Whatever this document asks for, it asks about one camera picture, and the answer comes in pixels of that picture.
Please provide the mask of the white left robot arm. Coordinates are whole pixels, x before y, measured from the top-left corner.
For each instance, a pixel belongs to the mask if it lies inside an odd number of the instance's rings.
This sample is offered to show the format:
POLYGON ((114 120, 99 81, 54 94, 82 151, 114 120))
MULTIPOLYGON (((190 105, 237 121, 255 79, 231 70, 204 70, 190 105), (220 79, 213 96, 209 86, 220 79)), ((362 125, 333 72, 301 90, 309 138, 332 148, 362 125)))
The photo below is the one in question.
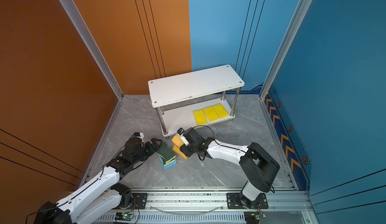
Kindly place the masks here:
POLYGON ((162 145, 161 139, 143 141, 135 132, 105 165, 82 187, 56 203, 47 202, 35 213, 36 224, 91 224, 113 208, 135 208, 129 187, 120 181, 136 170, 162 145))

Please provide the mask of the orange cellulose sponge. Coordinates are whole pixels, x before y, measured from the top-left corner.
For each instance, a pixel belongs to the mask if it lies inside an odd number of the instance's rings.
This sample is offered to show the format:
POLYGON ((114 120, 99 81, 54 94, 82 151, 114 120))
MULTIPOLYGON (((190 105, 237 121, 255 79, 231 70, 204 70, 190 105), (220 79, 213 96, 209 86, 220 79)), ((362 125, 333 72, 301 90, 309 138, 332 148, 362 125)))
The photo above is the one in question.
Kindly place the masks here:
POLYGON ((183 140, 181 139, 181 137, 179 135, 175 135, 173 138, 172 138, 172 143, 174 144, 174 146, 176 146, 177 148, 180 148, 182 145, 184 145, 184 142, 183 140))
POLYGON ((180 150, 179 147, 177 146, 173 146, 172 150, 178 154, 179 156, 181 156, 184 160, 188 160, 188 157, 180 150))

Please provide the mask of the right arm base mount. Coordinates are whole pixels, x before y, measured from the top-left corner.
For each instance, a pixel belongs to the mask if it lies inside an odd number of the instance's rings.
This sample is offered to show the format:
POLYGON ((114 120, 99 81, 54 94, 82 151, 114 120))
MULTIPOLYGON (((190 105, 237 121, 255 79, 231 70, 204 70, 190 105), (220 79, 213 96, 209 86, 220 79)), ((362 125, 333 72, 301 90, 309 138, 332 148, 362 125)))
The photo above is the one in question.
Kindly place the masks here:
POLYGON ((227 193, 226 199, 228 209, 267 210, 269 208, 264 192, 261 192, 254 200, 249 200, 242 193, 227 193))

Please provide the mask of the yellow sponge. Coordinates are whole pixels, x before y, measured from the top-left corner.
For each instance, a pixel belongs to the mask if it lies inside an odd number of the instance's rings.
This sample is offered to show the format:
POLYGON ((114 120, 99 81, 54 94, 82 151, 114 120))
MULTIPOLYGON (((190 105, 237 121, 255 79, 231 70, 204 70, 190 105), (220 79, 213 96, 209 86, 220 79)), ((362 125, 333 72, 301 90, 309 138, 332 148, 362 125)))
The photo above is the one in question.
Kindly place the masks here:
POLYGON ((209 106, 206 108, 203 108, 203 112, 208 119, 209 122, 213 122, 219 119, 218 114, 216 113, 215 109, 213 106, 209 106))
POLYGON ((220 119, 223 119, 229 116, 228 111, 221 103, 213 105, 213 109, 220 119))
POLYGON ((194 110, 193 115, 198 126, 205 125, 208 122, 203 109, 194 110))

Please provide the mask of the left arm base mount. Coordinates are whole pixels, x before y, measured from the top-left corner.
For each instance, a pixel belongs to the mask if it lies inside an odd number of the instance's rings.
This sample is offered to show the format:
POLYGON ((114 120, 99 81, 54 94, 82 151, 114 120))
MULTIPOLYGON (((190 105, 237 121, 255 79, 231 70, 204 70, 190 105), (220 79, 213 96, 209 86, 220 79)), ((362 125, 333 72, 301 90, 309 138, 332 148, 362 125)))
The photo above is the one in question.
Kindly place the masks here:
POLYGON ((144 210, 147 204, 147 193, 131 193, 122 196, 121 202, 118 206, 122 210, 144 210))

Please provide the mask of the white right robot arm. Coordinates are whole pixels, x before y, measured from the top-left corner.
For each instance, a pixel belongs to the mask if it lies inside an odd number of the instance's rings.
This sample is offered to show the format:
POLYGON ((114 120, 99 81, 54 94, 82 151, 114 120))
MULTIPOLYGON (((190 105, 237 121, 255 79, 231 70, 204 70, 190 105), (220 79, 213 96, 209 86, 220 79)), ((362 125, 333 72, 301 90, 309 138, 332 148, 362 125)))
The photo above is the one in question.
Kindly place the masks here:
POLYGON ((258 143, 248 146, 221 142, 215 137, 202 137, 195 128, 178 129, 180 151, 187 157, 196 153, 201 161, 222 159, 239 165, 248 181, 239 194, 241 205, 247 209, 258 208, 262 193, 274 192, 273 182, 279 172, 279 163, 258 143))

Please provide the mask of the green scrub sponge top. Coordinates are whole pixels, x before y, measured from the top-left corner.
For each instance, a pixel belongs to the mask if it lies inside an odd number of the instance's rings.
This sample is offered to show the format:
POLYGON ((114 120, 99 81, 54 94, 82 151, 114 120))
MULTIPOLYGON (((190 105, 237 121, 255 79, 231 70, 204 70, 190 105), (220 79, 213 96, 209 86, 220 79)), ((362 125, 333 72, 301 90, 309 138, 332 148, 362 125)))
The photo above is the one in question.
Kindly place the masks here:
POLYGON ((161 158, 163 165, 168 165, 176 158, 174 151, 169 148, 166 143, 162 143, 160 145, 160 148, 157 150, 157 154, 161 158))

